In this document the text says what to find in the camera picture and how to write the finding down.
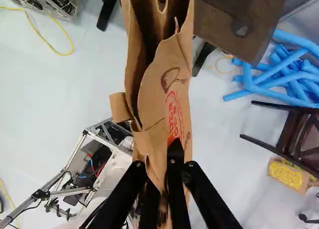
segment dark wooden chair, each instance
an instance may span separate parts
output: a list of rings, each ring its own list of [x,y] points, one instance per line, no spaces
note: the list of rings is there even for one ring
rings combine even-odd
[[[302,149],[312,127],[315,127],[319,132],[319,120],[316,117],[319,114],[319,109],[258,101],[252,101],[251,103],[257,106],[288,111],[289,114],[276,146],[245,134],[241,134],[240,137],[283,157],[319,178],[319,147]]]

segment brown paper bag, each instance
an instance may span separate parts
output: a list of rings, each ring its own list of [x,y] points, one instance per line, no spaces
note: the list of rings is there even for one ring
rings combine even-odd
[[[132,120],[133,160],[146,164],[162,194],[168,145],[179,138],[185,162],[192,158],[188,87],[193,0],[166,0],[164,8],[158,0],[121,3],[129,39],[126,92],[110,96],[111,110],[115,122]]]

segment metal rod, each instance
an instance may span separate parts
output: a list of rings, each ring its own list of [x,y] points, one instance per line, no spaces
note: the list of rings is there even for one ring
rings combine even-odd
[[[115,128],[119,128],[120,130],[124,131],[125,133],[129,134],[130,136],[132,136],[132,133],[129,132],[127,129],[123,128],[122,126],[120,126],[119,124],[115,123],[114,124]]]
[[[111,137],[110,133],[108,132],[107,128],[105,127],[105,125],[104,125],[104,124],[101,124],[101,126],[102,126],[102,129],[103,129],[104,133],[105,133],[106,136],[108,137],[109,141],[110,141],[111,143],[114,143],[114,140],[112,139],[112,137]]]
[[[54,176],[50,181],[48,181],[46,184],[43,185],[41,188],[42,191],[48,190],[51,186],[53,186],[63,175],[65,172],[65,169],[62,169],[61,172],[59,172],[57,175]],[[16,209],[14,209],[8,216],[6,216],[1,222],[0,222],[0,229],[5,228],[9,223],[11,223],[23,210],[27,209],[32,203],[34,203],[37,199],[34,197],[29,197],[27,200],[25,200],[20,206],[18,206]]]
[[[82,135],[82,136],[79,138],[79,140],[78,140],[78,142],[77,142],[75,148],[73,149],[73,151],[72,151],[72,153],[71,153],[71,157],[70,157],[69,161],[66,163],[66,165],[65,165],[65,167],[64,167],[63,170],[66,171],[66,170],[70,167],[70,164],[71,164],[72,160],[74,159],[76,153],[79,151],[79,149],[80,149],[80,147],[81,147],[83,141],[86,139],[86,136],[87,136],[87,135],[84,134],[84,135]],[[60,187],[60,185],[61,185],[61,183],[62,183],[62,180],[63,180],[63,178],[60,178],[59,182],[58,182],[58,183],[55,185],[55,187],[54,187],[54,191],[58,191],[58,188]],[[49,199],[48,202],[46,203],[46,205],[49,205],[50,202],[51,202],[51,200],[52,200],[52,199]]]
[[[119,146],[119,145],[116,145],[114,143],[111,143],[111,142],[107,141],[106,139],[104,139],[104,138],[102,138],[102,137],[100,137],[98,135],[95,135],[95,134],[93,134],[91,132],[88,132],[88,136],[90,136],[91,138],[93,138],[96,141],[100,142],[101,144],[104,144],[105,146],[108,146],[113,151],[118,151],[119,150],[119,151],[121,151],[123,153],[128,154],[129,156],[132,155],[132,154],[130,154],[128,152],[127,149],[124,149],[122,146]]]
[[[59,198],[59,197],[70,196],[75,194],[89,193],[90,191],[91,189],[87,187],[67,189],[63,191],[50,192],[50,198]]]

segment chair leg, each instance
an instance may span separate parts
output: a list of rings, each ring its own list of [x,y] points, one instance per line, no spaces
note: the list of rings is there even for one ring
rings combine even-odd
[[[281,132],[281,135],[276,144],[276,148],[282,152],[288,152],[289,145],[291,142],[291,137],[294,134],[294,129],[296,127],[297,122],[300,119],[301,114],[298,112],[289,112],[284,128]]]
[[[304,114],[319,114],[319,109],[316,108],[308,108],[308,107],[300,107],[300,106],[288,106],[288,105],[280,105],[280,104],[273,104],[261,101],[252,101],[251,104],[256,106],[262,106],[267,108],[273,108],[282,111],[298,111]]]
[[[302,147],[302,144],[303,144],[303,141],[305,139],[307,132],[310,130],[311,126],[313,125],[314,118],[315,118],[315,116],[311,115],[308,118],[305,125],[303,126],[301,132],[296,132],[296,134],[293,137],[296,140],[294,141],[295,145],[291,144],[290,152],[291,152],[291,154],[294,154],[295,159],[301,158],[301,147]]]
[[[250,137],[250,136],[248,136],[248,135],[245,135],[245,134],[241,134],[241,135],[239,135],[241,138],[243,138],[243,139],[245,139],[245,140],[247,140],[247,141],[250,141],[250,142],[252,142],[252,143],[254,143],[254,144],[256,144],[256,145],[259,145],[259,146],[261,146],[261,147],[263,147],[263,148],[265,148],[265,149],[267,149],[267,150],[269,150],[269,151],[271,151],[271,152],[273,152],[273,153],[278,153],[278,150],[276,149],[276,147],[274,147],[274,146],[272,146],[272,145],[270,145],[270,144],[267,144],[267,143],[265,143],[265,142],[263,142],[263,141],[260,141],[260,140],[258,140],[258,139],[255,139],[255,138],[253,138],[253,137]]]
[[[314,126],[316,127],[316,129],[319,131],[319,120],[316,118],[315,115],[313,117],[313,123],[314,123]]]
[[[303,157],[310,156],[310,155],[317,154],[317,153],[319,153],[319,147],[312,148],[312,149],[301,152],[300,157],[303,158]]]
[[[294,159],[299,159],[302,142],[304,141],[305,135],[312,124],[311,115],[302,114],[293,128],[291,142],[287,153]]]

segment yellow extension cord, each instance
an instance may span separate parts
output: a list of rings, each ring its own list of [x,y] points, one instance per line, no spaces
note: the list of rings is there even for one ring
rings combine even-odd
[[[6,193],[6,190],[5,190],[4,186],[3,186],[3,183],[2,183],[1,179],[0,179],[0,188],[1,188],[1,191],[2,191],[3,195],[8,199],[8,201],[11,204],[12,209],[14,210],[15,209],[15,205],[14,205],[13,201],[11,200],[11,198],[9,197],[9,195]],[[15,219],[15,225],[16,225],[17,228],[20,228],[17,218]]]
[[[5,6],[0,6],[0,8],[4,8],[4,9],[8,9],[8,10],[13,10],[13,11],[23,11],[30,26],[32,27],[32,29],[35,31],[35,33],[42,39],[42,41],[44,41],[44,43],[56,54],[58,54],[59,56],[68,56],[70,54],[72,54],[73,50],[74,50],[74,46],[73,46],[73,42],[72,40],[70,39],[68,33],[66,33],[66,31],[63,29],[63,27],[53,18],[51,17],[50,15],[48,15],[59,27],[60,29],[63,31],[64,35],[66,35],[66,37],[68,38],[70,44],[71,44],[71,50],[68,52],[68,53],[65,53],[65,54],[62,54],[58,51],[56,51],[42,36],[41,34],[35,29],[35,27],[32,25],[31,21],[30,21],[30,18],[27,14],[27,12],[23,9],[23,8],[11,8],[11,7],[5,7]]]

